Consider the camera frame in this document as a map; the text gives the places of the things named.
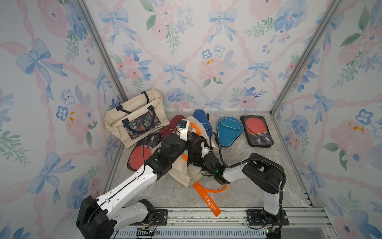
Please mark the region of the maroon ping pong paddle case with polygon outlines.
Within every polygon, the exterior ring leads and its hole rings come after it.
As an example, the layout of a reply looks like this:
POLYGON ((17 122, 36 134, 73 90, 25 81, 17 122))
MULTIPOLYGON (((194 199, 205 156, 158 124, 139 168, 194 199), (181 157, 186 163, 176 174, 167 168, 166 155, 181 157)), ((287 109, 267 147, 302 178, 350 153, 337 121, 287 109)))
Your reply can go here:
POLYGON ((173 133, 178 125, 179 120, 184 120, 185 117, 183 115, 176 115, 171 120, 170 123, 159 130, 159 134, 161 135, 161 138, 164 139, 168 134, 173 133))

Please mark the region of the cream canvas bag orange handles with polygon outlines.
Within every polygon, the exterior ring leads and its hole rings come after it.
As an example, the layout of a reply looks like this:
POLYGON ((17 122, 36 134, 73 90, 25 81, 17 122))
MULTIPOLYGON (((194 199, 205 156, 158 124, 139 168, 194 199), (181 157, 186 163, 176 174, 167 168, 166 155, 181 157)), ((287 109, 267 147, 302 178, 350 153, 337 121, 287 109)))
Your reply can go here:
MULTIPOLYGON (((206 138, 207 132, 204 129, 201 122, 199 122, 194 116, 189 116, 186 118, 190 120, 191 129, 189 132, 196 132, 197 135, 203 136, 206 138)), ((200 167, 192 166, 191 164, 188 166, 188 152, 183 153, 178 159, 172 164, 172 169, 168 172, 176 181, 184 185, 185 187, 191 187, 193 184, 194 189, 200 195, 200 197, 204 200, 204 202, 208 205, 212 213, 217 217, 221 213, 221 209, 211 198, 209 193, 220 193, 226 190, 227 185, 225 185, 221 189, 212 190, 203 187, 198 180, 202 178, 202 174, 200 173, 200 167)))

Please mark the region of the teal ping pong paddle case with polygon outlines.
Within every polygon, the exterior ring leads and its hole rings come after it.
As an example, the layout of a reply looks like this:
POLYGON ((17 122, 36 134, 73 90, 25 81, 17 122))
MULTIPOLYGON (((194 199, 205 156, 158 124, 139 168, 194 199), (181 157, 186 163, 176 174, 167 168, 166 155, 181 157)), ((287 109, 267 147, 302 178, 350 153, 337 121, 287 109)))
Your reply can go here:
POLYGON ((222 147, 230 147, 243 132, 244 126, 237 118, 222 117, 217 122, 219 144, 222 147))

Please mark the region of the blue ping pong paddle case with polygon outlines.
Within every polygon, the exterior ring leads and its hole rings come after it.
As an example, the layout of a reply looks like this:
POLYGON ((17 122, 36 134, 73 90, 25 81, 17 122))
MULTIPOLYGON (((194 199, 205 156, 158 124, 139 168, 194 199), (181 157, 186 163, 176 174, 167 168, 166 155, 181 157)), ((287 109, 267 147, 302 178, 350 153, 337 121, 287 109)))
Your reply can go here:
POLYGON ((212 126, 209 121, 209 114, 203 110, 195 110, 193 117, 202 124, 207 133, 207 136, 210 136, 212 133, 212 126))

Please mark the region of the cream canvas bag navy handles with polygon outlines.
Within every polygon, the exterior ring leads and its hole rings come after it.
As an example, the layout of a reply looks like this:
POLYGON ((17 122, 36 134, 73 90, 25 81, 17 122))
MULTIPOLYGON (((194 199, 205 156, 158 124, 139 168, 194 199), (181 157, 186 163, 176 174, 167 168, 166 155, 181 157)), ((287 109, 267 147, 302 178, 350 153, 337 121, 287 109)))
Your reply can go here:
POLYGON ((126 148, 142 140, 158 127, 167 126, 162 94, 153 89, 106 112, 106 129, 126 148))

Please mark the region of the black case red paddle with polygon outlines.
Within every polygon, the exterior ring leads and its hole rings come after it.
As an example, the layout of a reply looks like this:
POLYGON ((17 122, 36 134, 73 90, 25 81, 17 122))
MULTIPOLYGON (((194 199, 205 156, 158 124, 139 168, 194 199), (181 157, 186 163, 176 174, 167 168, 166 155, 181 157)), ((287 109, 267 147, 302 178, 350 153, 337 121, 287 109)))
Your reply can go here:
POLYGON ((269 148, 274 144, 268 125, 262 116, 241 116, 247 142, 251 147, 269 148))

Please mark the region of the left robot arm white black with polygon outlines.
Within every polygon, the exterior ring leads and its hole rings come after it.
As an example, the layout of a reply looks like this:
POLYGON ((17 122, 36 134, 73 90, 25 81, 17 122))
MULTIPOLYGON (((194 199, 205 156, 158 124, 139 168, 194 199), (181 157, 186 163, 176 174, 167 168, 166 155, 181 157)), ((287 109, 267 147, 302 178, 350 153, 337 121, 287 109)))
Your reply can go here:
POLYGON ((123 206, 140 191, 167 174, 173 163, 185 150, 190 149, 197 134, 188 133, 185 140, 171 133, 144 164, 124 182, 97 198, 88 196, 80 206, 76 226, 85 239, 108 239, 114 231, 130 224, 150 223, 149 214, 155 209, 142 200, 132 208, 123 206))

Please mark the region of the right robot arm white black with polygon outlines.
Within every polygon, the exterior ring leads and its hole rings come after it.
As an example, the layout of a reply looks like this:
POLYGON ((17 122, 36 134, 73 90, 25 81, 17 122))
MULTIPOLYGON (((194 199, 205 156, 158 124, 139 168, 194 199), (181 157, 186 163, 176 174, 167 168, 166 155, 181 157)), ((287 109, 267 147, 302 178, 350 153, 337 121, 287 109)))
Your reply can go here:
POLYGON ((187 136, 188 164, 200 167, 221 185, 236 180, 250 179, 263 190, 265 215, 282 216, 283 193, 287 182, 282 166, 257 154, 252 153, 248 159, 227 166, 213 152, 212 142, 189 133, 187 136))

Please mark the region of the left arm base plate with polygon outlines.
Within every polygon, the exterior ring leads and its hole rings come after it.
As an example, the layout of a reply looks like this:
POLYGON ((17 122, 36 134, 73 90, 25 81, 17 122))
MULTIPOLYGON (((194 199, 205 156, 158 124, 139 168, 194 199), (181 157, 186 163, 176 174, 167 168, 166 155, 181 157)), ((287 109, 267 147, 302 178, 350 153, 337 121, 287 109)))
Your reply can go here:
POLYGON ((142 222, 131 224, 131 226, 166 226, 168 221, 167 209, 155 209, 149 211, 148 215, 142 222))

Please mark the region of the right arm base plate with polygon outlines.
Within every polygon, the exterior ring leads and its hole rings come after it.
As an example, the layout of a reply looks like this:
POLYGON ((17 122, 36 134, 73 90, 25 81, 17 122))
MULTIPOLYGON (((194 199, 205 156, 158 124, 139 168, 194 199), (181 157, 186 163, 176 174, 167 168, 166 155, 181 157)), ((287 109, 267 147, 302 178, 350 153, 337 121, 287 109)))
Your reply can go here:
POLYGON ((247 209, 246 210, 247 221, 250 226, 263 226, 267 223, 267 226, 289 226, 288 216, 285 210, 278 213, 276 216, 265 212, 263 209, 247 209))

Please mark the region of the aluminium front rail frame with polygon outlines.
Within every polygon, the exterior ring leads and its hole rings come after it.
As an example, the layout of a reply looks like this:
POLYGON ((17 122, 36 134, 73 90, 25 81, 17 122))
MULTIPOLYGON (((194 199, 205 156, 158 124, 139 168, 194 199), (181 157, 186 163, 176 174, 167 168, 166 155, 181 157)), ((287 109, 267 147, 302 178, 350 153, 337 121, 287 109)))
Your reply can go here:
POLYGON ((166 226, 125 226, 109 239, 337 239, 323 208, 285 208, 289 226, 250 226, 244 208, 168 208, 166 226))

